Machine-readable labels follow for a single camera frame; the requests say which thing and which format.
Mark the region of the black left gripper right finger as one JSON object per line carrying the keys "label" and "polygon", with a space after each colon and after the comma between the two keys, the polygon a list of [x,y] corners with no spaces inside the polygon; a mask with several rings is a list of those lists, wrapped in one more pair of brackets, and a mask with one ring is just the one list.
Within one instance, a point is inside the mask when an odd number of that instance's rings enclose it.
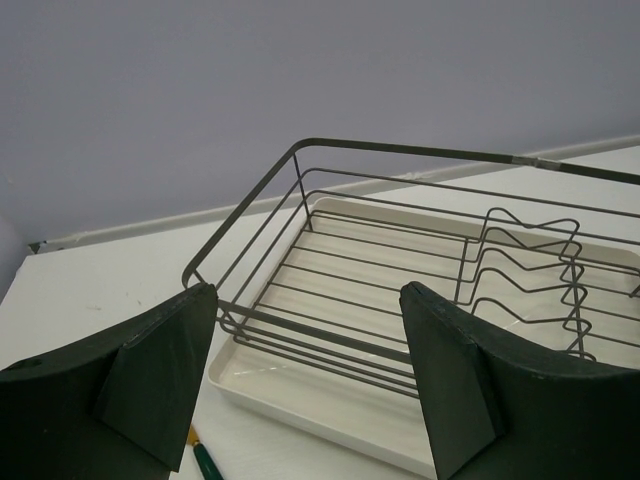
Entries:
{"label": "black left gripper right finger", "polygon": [[639,373],[560,353],[412,282],[400,307],[441,479],[635,479]]}

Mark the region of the gold knife green handle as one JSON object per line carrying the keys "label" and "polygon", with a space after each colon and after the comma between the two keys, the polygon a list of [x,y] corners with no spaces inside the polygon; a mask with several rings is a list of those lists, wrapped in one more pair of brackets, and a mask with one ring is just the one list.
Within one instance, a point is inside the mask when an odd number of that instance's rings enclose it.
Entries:
{"label": "gold knife green handle", "polygon": [[190,426],[187,444],[191,447],[196,463],[204,480],[224,480],[224,477],[210,455],[193,425]]}

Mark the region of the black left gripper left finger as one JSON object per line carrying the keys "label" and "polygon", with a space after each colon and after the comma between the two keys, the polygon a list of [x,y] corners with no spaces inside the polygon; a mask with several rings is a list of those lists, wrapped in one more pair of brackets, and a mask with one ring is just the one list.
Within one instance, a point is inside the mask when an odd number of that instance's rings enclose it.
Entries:
{"label": "black left gripper left finger", "polygon": [[179,470],[215,327],[198,284],[1,371],[4,479],[166,479]]}

